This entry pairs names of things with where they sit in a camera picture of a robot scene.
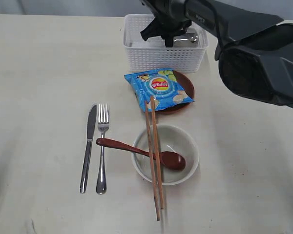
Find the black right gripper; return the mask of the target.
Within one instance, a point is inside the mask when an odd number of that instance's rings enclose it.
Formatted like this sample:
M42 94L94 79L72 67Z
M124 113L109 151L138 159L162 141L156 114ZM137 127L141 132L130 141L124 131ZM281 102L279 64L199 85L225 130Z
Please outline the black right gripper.
M161 37L165 40L165 47L173 47L174 37L185 34L191 25L191 20L178 22L177 24L164 24L160 22L158 18L154 18L140 34L144 41L153 37Z

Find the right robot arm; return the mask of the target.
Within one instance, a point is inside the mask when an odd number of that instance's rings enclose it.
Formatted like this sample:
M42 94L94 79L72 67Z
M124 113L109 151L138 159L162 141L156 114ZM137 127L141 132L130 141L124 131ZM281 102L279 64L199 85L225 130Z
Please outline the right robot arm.
M154 20L144 40L160 36L166 47L192 23L214 35L215 60L234 94L293 109L293 23L216 0L144 0Z

